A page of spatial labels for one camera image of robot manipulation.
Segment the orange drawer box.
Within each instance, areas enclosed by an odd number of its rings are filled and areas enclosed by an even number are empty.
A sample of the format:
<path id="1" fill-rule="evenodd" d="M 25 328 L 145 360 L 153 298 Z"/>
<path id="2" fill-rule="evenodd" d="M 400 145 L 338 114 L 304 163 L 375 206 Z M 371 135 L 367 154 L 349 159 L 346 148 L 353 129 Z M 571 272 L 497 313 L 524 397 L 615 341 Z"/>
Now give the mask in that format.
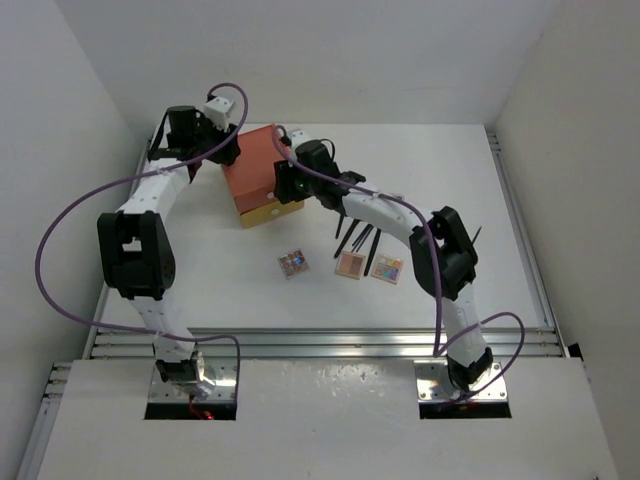
<path id="1" fill-rule="evenodd" d="M 281 155 L 272 142 L 274 125 L 263 126 L 238 137 L 239 157 L 223 173 L 240 222 L 246 229 L 289 215 L 304 207 L 303 201 L 282 204 L 275 197 L 274 164 Z"/>

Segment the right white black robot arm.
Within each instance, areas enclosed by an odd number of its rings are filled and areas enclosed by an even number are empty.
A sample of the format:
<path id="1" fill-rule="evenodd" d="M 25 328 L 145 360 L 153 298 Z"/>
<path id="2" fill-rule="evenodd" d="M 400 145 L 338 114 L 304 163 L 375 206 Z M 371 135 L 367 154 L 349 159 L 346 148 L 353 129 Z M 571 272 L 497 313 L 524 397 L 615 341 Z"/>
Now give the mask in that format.
<path id="1" fill-rule="evenodd" d="M 445 206 L 425 216 L 401 196 L 380 192 L 364 176 L 340 171 L 320 140 L 294 143 L 276 136 L 273 143 L 283 157 L 274 166 L 275 196 L 281 203 L 315 198 L 409 249 L 418 285 L 436 302 L 436 334 L 447 338 L 434 342 L 434 353 L 446 357 L 453 386 L 470 391 L 491 367 L 493 354 L 474 301 L 478 255 L 458 212 Z"/>

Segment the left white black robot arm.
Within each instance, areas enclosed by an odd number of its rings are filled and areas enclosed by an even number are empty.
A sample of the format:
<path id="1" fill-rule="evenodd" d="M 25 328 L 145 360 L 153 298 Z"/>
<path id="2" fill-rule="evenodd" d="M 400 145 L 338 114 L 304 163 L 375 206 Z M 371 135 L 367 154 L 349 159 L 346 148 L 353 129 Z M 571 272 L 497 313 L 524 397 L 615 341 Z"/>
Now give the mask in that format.
<path id="1" fill-rule="evenodd" d="M 193 335 L 178 320 L 169 294 L 176 261 L 164 222 L 179 194 L 207 160 L 232 165 L 240 148 L 232 131 L 234 103 L 214 96 L 203 108 L 168 108 L 147 151 L 141 179 L 130 198 L 97 221 L 106 284 L 127 299 L 152 331 L 152 348 L 161 380 L 190 399 L 205 400 L 216 387 Z"/>

